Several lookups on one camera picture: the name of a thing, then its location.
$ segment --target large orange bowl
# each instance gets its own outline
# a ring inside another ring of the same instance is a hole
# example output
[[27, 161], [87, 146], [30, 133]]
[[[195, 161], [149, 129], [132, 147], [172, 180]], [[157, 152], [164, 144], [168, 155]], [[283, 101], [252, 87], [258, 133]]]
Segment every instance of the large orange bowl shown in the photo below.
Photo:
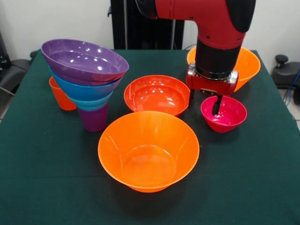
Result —
[[[195, 62], [195, 57], [196, 47], [191, 49], [187, 54], [188, 64]], [[238, 60], [234, 67], [234, 70], [239, 72], [239, 80], [235, 88], [235, 92], [251, 80], [251, 78], [254, 77], [260, 69], [261, 62], [258, 57], [247, 48], [241, 47]]]
[[159, 111], [174, 116], [188, 107], [190, 89], [180, 80], [164, 75], [149, 75], [132, 81], [124, 100], [133, 112]]
[[157, 192], [194, 168], [199, 142], [182, 120], [164, 112], [125, 115], [103, 132], [98, 156], [114, 179], [140, 192]]

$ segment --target white wall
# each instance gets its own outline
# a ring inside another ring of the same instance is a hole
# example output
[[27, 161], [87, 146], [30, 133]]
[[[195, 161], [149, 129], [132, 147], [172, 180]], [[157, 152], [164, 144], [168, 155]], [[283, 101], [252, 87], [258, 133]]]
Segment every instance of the white wall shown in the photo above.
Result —
[[[186, 22], [183, 48], [196, 44], [197, 33], [196, 24]], [[243, 46], [257, 50], [269, 71], [280, 53], [300, 61], [300, 0], [257, 0]]]
[[[12, 59], [53, 38], [74, 38], [113, 48], [110, 0], [0, 0], [0, 30]], [[196, 43], [197, 27], [186, 22], [183, 48]], [[258, 50], [269, 71], [276, 54], [300, 61], [300, 0], [257, 0], [243, 45]]]
[[0, 31], [11, 59], [54, 38], [72, 38], [113, 48], [110, 0], [0, 0]]

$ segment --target pink bowl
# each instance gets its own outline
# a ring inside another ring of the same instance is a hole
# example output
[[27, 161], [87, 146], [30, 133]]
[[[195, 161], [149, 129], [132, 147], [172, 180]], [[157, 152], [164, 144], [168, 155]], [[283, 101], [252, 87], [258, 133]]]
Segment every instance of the pink bowl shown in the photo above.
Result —
[[218, 132], [226, 133], [242, 124], [247, 117], [247, 109], [238, 100], [224, 96], [219, 114], [212, 115], [212, 108], [217, 100], [217, 96], [207, 98], [201, 104], [201, 113], [208, 126]]

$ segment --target floor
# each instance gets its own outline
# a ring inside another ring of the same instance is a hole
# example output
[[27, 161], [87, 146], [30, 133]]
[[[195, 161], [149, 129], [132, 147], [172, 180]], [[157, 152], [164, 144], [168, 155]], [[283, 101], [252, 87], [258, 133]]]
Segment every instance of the floor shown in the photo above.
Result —
[[13, 97], [0, 90], [0, 123], [12, 102]]

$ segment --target purple cup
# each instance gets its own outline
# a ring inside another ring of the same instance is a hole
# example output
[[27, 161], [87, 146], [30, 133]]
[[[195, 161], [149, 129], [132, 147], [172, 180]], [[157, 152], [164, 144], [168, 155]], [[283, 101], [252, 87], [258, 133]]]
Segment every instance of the purple cup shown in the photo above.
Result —
[[100, 109], [86, 111], [78, 108], [79, 117], [84, 128], [92, 133], [100, 132], [107, 125], [108, 103]]

